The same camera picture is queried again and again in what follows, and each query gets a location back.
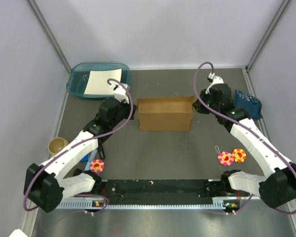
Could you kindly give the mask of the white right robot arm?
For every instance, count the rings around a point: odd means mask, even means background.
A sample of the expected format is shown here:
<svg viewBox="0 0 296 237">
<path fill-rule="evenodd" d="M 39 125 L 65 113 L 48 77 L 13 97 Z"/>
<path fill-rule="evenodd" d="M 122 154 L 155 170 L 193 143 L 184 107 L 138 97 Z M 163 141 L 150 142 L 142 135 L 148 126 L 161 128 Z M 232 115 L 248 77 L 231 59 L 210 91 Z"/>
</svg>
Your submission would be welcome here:
<svg viewBox="0 0 296 237">
<path fill-rule="evenodd" d="M 227 171 L 222 176 L 221 191 L 228 196 L 237 190 L 245 191 L 274 209 L 296 199 L 296 163 L 271 144 L 243 108 L 234 106 L 231 89 L 221 77 L 210 72 L 207 80 L 210 85 L 196 93 L 196 111 L 213 114 L 218 123 L 240 141 L 263 172 L 259 176 L 239 170 Z"/>
</svg>

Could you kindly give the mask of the brown cardboard box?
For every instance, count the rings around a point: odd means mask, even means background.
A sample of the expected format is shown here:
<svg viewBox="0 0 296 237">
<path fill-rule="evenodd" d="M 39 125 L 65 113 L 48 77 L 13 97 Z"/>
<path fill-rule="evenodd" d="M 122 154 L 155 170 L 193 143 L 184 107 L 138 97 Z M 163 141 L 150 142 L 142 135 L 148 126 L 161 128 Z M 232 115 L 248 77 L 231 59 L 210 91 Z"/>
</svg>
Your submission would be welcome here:
<svg viewBox="0 0 296 237">
<path fill-rule="evenodd" d="M 140 131 L 188 131 L 193 118 L 193 96 L 140 98 Z"/>
</svg>

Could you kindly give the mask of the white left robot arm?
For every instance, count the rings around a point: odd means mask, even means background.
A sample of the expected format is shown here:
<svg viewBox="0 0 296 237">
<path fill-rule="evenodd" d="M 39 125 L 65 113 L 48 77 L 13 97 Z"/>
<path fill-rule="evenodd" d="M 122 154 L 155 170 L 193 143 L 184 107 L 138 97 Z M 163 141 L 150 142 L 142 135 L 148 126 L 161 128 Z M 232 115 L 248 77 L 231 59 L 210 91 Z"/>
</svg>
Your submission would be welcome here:
<svg viewBox="0 0 296 237">
<path fill-rule="evenodd" d="M 49 213 L 64 199 L 82 193 L 96 196 L 101 192 L 102 184 L 91 172 L 81 172 L 69 178 L 66 175 L 83 157 L 122 129 L 125 124 L 121 124 L 121 121 L 128 123 L 134 118 L 136 106 L 128 85 L 115 79 L 108 79 L 107 83 L 113 89 L 114 96 L 103 102 L 104 109 L 99 110 L 76 138 L 54 157 L 27 168 L 23 199 L 25 211 L 34 210 L 27 207 L 28 200 L 35 204 L 35 208 Z"/>
</svg>

